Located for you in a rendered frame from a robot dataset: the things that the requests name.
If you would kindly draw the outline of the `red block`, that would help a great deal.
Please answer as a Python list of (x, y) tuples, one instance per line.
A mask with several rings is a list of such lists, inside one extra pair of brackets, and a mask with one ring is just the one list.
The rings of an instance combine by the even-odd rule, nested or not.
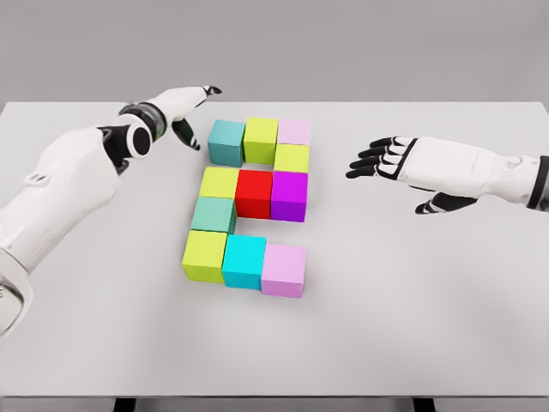
[(270, 218), (273, 173), (240, 169), (235, 192), (237, 217)]

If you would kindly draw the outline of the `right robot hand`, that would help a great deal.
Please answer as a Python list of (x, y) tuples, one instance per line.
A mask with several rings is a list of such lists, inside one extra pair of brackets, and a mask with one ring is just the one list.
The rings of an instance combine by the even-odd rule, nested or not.
[(474, 165), (479, 153), (465, 144), (427, 136), (385, 137), (359, 153), (346, 177), (380, 177), (429, 191), (433, 196), (418, 205), (415, 213), (449, 213), (478, 202), (483, 181)]

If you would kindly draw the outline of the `pink block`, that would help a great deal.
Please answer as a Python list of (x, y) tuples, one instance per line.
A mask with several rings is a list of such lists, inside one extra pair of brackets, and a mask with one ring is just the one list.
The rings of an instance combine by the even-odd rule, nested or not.
[(309, 146), (311, 139), (311, 122), (300, 119), (280, 119), (278, 121), (277, 142)]
[(261, 291), (266, 295), (300, 298), (305, 282), (305, 248), (266, 244)]

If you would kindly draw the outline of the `yellow-green block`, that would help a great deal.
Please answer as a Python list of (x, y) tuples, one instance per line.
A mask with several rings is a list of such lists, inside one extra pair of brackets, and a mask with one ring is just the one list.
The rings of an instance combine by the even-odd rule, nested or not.
[(234, 199), (238, 175), (237, 168), (205, 167), (199, 196)]
[(275, 118), (247, 118), (244, 130), (246, 162), (273, 165), (278, 135)]
[(306, 145), (277, 144), (274, 170), (279, 172), (308, 173), (310, 149)]
[(193, 282), (224, 283), (224, 261), (227, 233), (190, 230), (182, 267)]

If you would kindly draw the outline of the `teal block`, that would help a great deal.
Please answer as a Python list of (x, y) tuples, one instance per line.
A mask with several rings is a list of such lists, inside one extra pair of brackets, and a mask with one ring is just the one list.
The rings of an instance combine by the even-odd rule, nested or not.
[(236, 226), (234, 200), (220, 197), (199, 197), (196, 201), (190, 228), (233, 234)]
[(210, 160), (215, 165), (239, 168), (244, 162), (245, 124), (217, 119), (208, 137)]

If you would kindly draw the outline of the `cyan block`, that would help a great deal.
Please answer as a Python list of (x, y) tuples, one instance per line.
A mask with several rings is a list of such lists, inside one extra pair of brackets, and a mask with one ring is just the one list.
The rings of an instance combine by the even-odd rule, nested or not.
[(265, 237), (228, 235), (222, 264), (222, 274), (227, 287), (261, 289), (266, 244)]

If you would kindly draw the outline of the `purple block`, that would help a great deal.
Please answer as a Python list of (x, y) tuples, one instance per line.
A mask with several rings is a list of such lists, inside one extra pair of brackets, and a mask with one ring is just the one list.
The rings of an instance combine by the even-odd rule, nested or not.
[(307, 173), (274, 171), (271, 219), (304, 222), (308, 193)]

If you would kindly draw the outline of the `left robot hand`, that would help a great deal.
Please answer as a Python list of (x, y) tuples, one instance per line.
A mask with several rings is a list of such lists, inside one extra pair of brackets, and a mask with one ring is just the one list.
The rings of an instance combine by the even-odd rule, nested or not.
[(200, 143), (186, 119), (188, 114), (203, 104), (210, 96), (222, 94), (222, 90), (213, 85), (179, 88), (176, 90), (175, 112), (172, 115), (171, 127), (178, 140), (185, 146), (199, 151)]

